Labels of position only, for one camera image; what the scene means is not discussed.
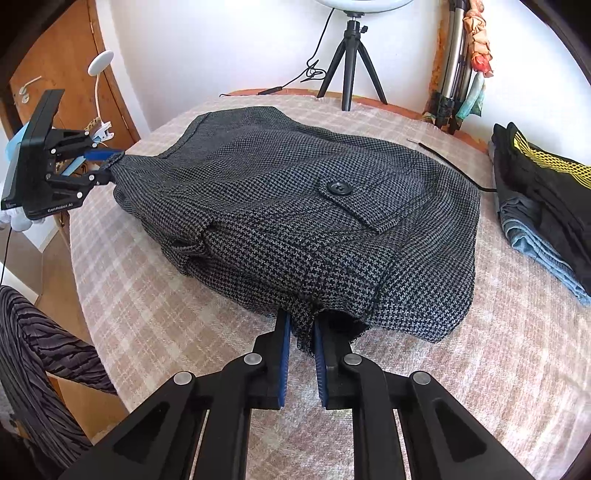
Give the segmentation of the white gloved left hand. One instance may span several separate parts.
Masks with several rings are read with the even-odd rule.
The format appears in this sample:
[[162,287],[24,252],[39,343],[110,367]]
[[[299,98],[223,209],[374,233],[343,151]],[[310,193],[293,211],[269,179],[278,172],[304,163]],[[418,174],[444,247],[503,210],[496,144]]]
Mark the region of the white gloved left hand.
[[24,213],[22,207],[16,207],[0,211],[0,227],[10,227],[16,232],[25,232],[35,224],[41,224],[44,220],[30,220]]

